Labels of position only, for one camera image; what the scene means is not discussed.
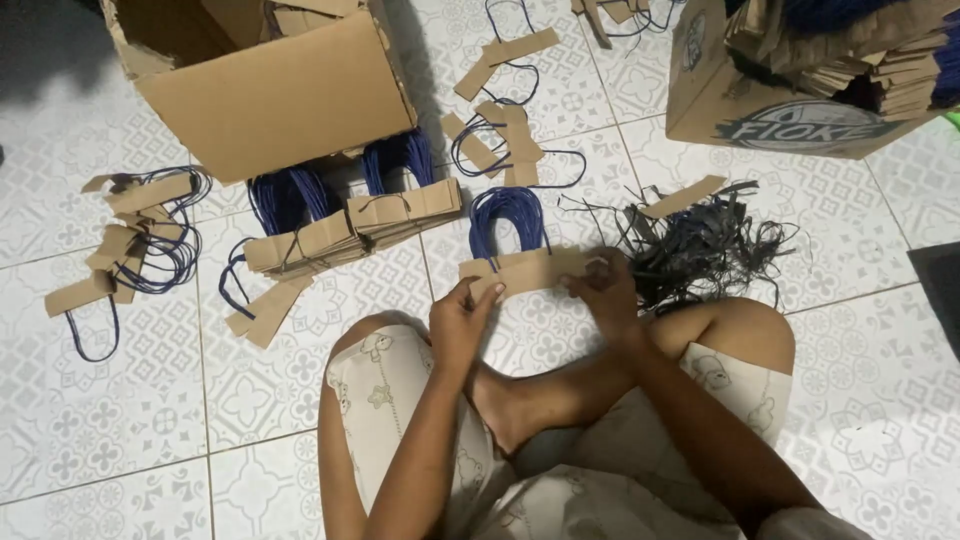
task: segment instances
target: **open cardboard box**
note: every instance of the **open cardboard box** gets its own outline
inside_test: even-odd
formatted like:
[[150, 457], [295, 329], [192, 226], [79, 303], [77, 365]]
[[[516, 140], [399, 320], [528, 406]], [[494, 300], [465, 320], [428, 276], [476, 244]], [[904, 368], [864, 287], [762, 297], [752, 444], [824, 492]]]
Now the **open cardboard box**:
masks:
[[102, 2], [128, 78], [222, 184], [417, 125], [381, 0], [269, 42], [263, 0]]
[[862, 159], [945, 112], [889, 120], [740, 73], [723, 2], [690, 0], [674, 30], [666, 136], [673, 140]]

